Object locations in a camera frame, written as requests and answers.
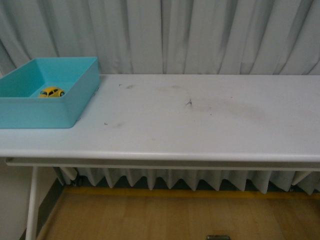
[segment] yellow toy car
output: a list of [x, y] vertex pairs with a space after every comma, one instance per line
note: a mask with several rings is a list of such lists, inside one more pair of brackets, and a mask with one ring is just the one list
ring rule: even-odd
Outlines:
[[61, 97], [65, 95], [65, 91], [57, 86], [48, 86], [43, 89], [40, 94], [39, 98], [51, 98], [51, 97]]

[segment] white wall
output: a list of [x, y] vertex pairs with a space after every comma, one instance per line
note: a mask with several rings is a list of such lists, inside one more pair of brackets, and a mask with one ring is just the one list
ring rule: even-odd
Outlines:
[[[18, 240], [26, 229], [31, 178], [31, 167], [7, 166], [0, 157], [0, 240]], [[40, 168], [40, 202], [56, 178], [52, 168]]]

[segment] table top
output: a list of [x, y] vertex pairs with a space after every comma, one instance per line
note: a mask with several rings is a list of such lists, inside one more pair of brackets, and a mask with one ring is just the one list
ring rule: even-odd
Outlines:
[[0, 129], [0, 157], [320, 163], [319, 76], [100, 78], [74, 127]]

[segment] turquoise tray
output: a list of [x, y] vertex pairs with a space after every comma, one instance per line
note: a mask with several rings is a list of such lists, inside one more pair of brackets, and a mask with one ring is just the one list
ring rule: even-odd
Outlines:
[[[0, 79], [0, 128], [71, 128], [99, 84], [96, 57], [35, 58]], [[50, 86], [64, 95], [38, 97]]]

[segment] curtain fold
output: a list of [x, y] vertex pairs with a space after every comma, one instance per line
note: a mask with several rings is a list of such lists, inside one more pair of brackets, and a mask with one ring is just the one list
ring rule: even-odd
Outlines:
[[98, 56], [103, 74], [316, 75], [319, 22], [317, 0], [0, 0], [0, 54]]
[[[133, 169], [133, 168], [77, 168], [81, 176], [88, 177], [89, 182], [96, 186], [103, 178], [110, 188], [113, 188], [121, 177], [126, 177], [133, 187], [142, 177], [146, 177], [147, 186], [154, 189], [157, 178], [162, 178], [166, 186], [171, 189], [179, 180], [195, 191], [200, 180], [206, 181], [216, 191], [220, 190], [223, 180], [228, 180], [238, 190], [245, 191], [250, 180], [258, 191], [266, 194], [271, 184], [289, 192], [292, 187], [295, 171], [271, 170], [190, 170], [190, 169]], [[70, 184], [70, 179], [62, 172], [64, 181]], [[311, 195], [320, 190], [320, 172], [312, 172], [302, 179], [297, 186]]]

